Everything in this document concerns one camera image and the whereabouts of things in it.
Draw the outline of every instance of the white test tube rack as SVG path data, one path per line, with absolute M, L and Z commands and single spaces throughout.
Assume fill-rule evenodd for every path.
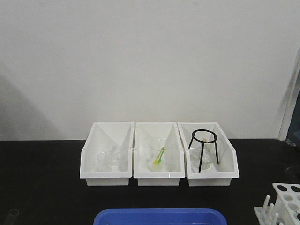
M 262 207 L 254 207 L 260 225 L 300 225 L 300 185 L 272 184 L 277 199 L 269 204 L 267 195 Z

